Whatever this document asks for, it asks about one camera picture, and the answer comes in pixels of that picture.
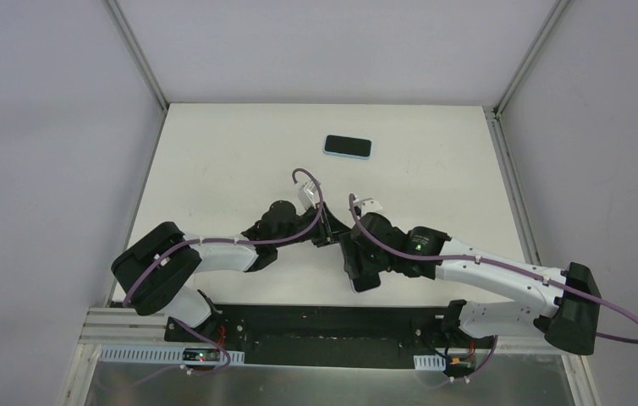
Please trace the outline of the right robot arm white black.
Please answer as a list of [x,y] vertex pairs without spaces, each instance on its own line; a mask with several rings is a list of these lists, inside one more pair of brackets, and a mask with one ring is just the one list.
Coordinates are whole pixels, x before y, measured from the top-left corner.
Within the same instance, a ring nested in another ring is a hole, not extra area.
[[577,355],[595,351],[600,291],[591,269],[533,266],[489,255],[442,231],[414,227],[403,232],[370,212],[340,236],[344,270],[353,289],[381,283],[381,272],[463,283],[502,296],[497,303],[450,301],[440,333],[459,347],[472,338],[543,337],[555,348]]

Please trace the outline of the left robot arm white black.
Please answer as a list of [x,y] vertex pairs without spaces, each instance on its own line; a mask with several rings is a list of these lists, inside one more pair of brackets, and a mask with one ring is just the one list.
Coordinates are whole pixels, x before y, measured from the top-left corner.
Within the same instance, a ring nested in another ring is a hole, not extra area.
[[204,343],[217,335],[217,310],[205,294],[187,286],[191,276],[260,271],[283,246],[309,241],[321,248],[338,243],[348,231],[322,203],[311,203],[298,214],[293,203],[277,200],[237,238],[191,239],[175,222],[163,222],[118,256],[111,272],[125,292],[125,307],[140,316],[163,314],[181,321]]

